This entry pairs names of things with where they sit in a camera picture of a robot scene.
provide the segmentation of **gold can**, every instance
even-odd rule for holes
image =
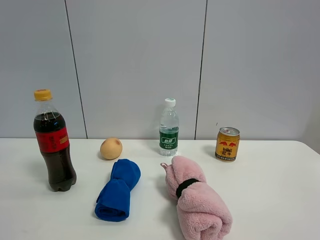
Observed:
[[[216,138],[215,157],[223,162],[236,160],[240,131],[234,127],[221,127]]]

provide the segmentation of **fluffy pink towel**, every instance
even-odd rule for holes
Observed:
[[[230,232],[232,216],[221,197],[207,184],[201,167],[175,156],[172,164],[161,163],[170,196],[176,206],[186,240],[221,240]]]

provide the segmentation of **bottle label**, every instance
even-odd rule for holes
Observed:
[[[35,132],[40,151],[43,153],[55,153],[69,146],[67,128],[58,131],[42,133]]]
[[[178,132],[163,133],[160,132],[160,147],[162,149],[172,150],[178,147]]]

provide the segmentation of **white bottle cap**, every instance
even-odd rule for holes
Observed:
[[[173,108],[176,106],[176,100],[173,98],[166,98],[164,101],[167,108]]]

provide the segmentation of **white table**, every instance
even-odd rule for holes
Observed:
[[[94,214],[113,161],[99,158],[101,139],[72,139],[77,183],[49,189],[35,139],[0,139],[1,240],[183,240],[176,203],[168,198],[156,140],[122,140],[121,158],[141,179],[130,216],[106,222]],[[197,161],[233,216],[225,240],[320,239],[320,155],[297,141],[241,141],[237,160],[213,157],[216,141],[181,140],[178,153]]]

